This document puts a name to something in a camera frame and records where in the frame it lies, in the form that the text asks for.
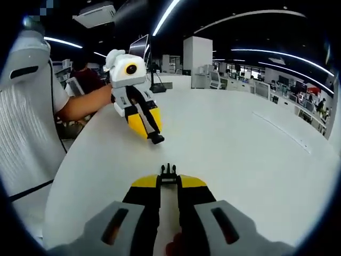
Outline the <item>person's right hand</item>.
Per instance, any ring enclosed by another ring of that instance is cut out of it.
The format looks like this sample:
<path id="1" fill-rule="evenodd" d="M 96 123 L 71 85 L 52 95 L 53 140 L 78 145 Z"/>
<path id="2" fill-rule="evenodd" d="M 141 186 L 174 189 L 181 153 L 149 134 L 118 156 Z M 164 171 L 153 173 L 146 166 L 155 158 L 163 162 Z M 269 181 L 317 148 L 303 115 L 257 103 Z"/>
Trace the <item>person's right hand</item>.
<path id="1" fill-rule="evenodd" d="M 167 256 L 183 256 L 183 255 L 185 255 L 182 233 L 177 233 L 173 237 L 173 240 L 166 245 L 165 253 Z"/>

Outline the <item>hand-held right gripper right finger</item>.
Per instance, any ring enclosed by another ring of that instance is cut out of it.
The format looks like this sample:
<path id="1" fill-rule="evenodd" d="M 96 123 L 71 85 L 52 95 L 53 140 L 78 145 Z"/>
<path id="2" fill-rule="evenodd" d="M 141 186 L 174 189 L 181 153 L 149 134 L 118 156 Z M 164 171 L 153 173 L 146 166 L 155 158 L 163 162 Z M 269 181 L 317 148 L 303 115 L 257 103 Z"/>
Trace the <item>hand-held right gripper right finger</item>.
<path id="1" fill-rule="evenodd" d="M 180 226 L 189 255 L 293 255 L 292 246 L 258 233 L 254 221 L 216 200 L 199 178 L 178 175 Z"/>

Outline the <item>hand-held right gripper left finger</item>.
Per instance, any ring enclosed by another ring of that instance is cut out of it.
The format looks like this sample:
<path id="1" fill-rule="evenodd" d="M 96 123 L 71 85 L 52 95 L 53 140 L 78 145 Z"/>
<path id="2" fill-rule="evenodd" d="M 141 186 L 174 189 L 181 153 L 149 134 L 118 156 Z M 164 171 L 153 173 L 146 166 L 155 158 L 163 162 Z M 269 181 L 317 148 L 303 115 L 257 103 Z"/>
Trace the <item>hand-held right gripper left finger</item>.
<path id="1" fill-rule="evenodd" d="M 152 255 L 159 227 L 160 176 L 132 183 L 123 201 L 114 201 L 91 218 L 83 233 L 48 255 Z"/>

